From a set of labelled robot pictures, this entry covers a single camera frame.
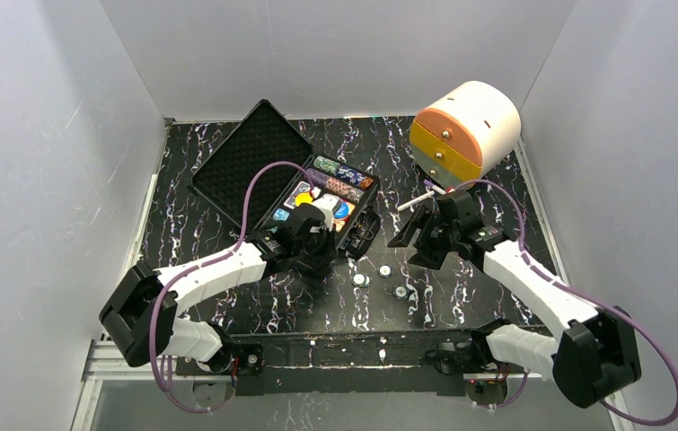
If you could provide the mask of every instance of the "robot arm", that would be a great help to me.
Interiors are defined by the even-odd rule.
[[[185,356],[205,363],[216,356],[225,356],[216,359],[226,362],[230,355],[244,352],[260,357],[261,346],[236,345],[214,324],[180,316],[194,304],[231,287],[291,267],[323,277],[336,258],[333,210],[339,202],[339,198],[323,194],[312,204],[297,207],[285,222],[252,233],[237,250],[231,247],[184,265],[156,270],[138,263],[122,278],[101,310],[101,323],[130,366],[146,364],[149,321],[156,296],[181,272],[199,267],[180,278],[165,296],[157,322],[157,350],[164,355]],[[204,266],[205,262],[228,254],[225,260]]]
[[[445,194],[436,203],[436,211],[419,207],[389,246],[406,247],[420,230],[409,263],[440,269],[446,255],[457,252],[510,289],[551,334],[498,319],[473,331],[468,342],[429,351],[427,358],[439,361],[437,369],[461,373],[495,362],[521,365],[555,381],[567,399],[583,408],[640,378],[634,329],[558,290],[552,285],[555,277],[536,260],[530,258],[527,265],[516,241],[483,224],[467,191]]]

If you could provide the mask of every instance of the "white poker chip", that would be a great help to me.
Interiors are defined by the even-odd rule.
[[[407,299],[409,296],[409,290],[405,286],[396,286],[394,287],[394,296],[397,299]]]
[[[369,281],[370,279],[362,274],[355,274],[355,276],[352,277],[352,284],[356,287],[366,287]]]
[[[392,276],[392,267],[389,265],[381,265],[378,267],[378,277],[389,278]]]

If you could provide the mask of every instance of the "white wall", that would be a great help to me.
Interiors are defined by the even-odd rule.
[[[0,1],[0,429],[68,429],[163,120],[97,0]]]
[[[678,365],[678,2],[581,1],[521,114],[571,281],[645,323]],[[625,398],[660,418],[674,387],[639,346],[644,377]]]
[[[517,106],[576,0],[101,0],[165,117],[414,114],[465,81]]]

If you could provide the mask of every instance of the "black open case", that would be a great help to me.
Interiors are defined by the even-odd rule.
[[[240,228],[246,189],[261,168],[273,162],[289,161],[306,170],[316,169],[313,164],[318,156],[347,167],[340,161],[315,153],[313,146],[298,130],[269,101],[262,100],[222,144],[214,148],[212,154],[193,174],[189,188],[196,195],[208,200],[222,216]],[[371,208],[378,193],[379,180],[357,168],[348,168],[372,180],[370,186],[361,190],[361,198],[351,202],[355,208],[336,233],[337,248],[346,251],[349,257],[358,259],[365,254],[381,227],[380,217]],[[341,180],[330,174],[328,176]],[[288,166],[279,166],[262,175],[251,193],[246,233],[266,228],[269,223],[274,222],[276,211],[279,208],[284,210],[284,203],[302,180],[306,180],[304,175]]]

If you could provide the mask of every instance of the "floor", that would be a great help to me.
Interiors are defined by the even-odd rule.
[[[409,150],[411,118],[294,120],[316,152],[371,172],[381,178],[375,209],[382,231],[359,260],[339,263],[321,283],[281,274],[253,286],[231,289],[189,310],[191,318],[216,321],[232,334],[288,332],[359,332],[424,328],[478,327],[496,317],[521,324],[539,321],[516,297],[467,262],[450,257],[439,271],[408,266],[411,249],[385,244],[412,214],[394,209],[424,192],[423,178]],[[178,265],[232,245],[237,235],[212,207],[189,192],[192,173],[233,129],[235,123],[172,125],[147,220],[142,259],[155,268]],[[526,243],[551,268],[550,254],[529,198],[515,154],[491,171],[488,179],[517,197],[528,219]],[[516,220],[496,190],[477,187],[487,220],[515,229]],[[394,274],[381,279],[376,269],[388,264]],[[357,272],[371,275],[368,288],[353,287]],[[408,300],[391,295],[397,285],[415,289]]]

